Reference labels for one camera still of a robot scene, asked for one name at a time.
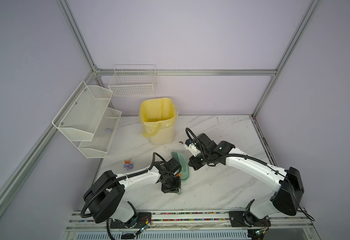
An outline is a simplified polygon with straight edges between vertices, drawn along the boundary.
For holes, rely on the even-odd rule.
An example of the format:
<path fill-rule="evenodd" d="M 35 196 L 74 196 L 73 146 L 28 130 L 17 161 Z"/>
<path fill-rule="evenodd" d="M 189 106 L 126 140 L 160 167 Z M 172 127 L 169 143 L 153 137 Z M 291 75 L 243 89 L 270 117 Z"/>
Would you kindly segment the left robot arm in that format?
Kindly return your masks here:
<path fill-rule="evenodd" d="M 122 200 L 124 194 L 158 183 L 164 194 L 180 194 L 182 170 L 178 153 L 171 153 L 171 159 L 166 161 L 154 152 L 150 165 L 141 170 L 118 175 L 106 171 L 84 194 L 80 217 L 93 218 L 97 224 L 113 220 L 117 226 L 134 228 L 138 222 L 148 220 L 151 214 L 143 217 L 131 202 Z"/>

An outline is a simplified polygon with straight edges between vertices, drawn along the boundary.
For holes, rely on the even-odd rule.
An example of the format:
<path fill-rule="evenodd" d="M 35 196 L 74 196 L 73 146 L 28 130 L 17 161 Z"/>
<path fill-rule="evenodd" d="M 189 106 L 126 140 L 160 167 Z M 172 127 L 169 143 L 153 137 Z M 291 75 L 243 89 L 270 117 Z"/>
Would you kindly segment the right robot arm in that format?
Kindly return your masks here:
<path fill-rule="evenodd" d="M 187 140 L 185 148 L 192 154 L 189 166 L 195 171 L 207 166 L 218 165 L 242 171 L 271 189 L 271 192 L 259 200 L 251 200 L 242 211 L 240 223 L 246 227 L 267 222 L 269 215 L 282 213 L 295 216 L 303 213 L 310 221 L 314 221 L 307 211 L 301 207 L 305 192 L 300 171 L 294 167 L 280 168 L 246 154 L 234 144 L 221 141 L 218 144 L 206 134 L 196 135 L 190 128 L 185 129 Z"/>

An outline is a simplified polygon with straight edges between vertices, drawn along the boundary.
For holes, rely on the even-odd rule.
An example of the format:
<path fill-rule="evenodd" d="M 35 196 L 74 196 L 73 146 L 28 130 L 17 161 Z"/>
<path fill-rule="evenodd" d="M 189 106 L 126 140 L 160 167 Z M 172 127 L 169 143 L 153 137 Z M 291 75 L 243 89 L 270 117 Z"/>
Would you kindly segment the green dustpan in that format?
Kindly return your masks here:
<path fill-rule="evenodd" d="M 180 152 L 172 152 L 171 156 L 178 161 L 178 163 L 181 165 L 181 170 L 178 174 L 182 174 L 181 178 L 181 183 L 187 181 L 190 177 L 190 169 L 189 169 L 189 164 L 188 160 L 186 157 L 180 153 Z"/>

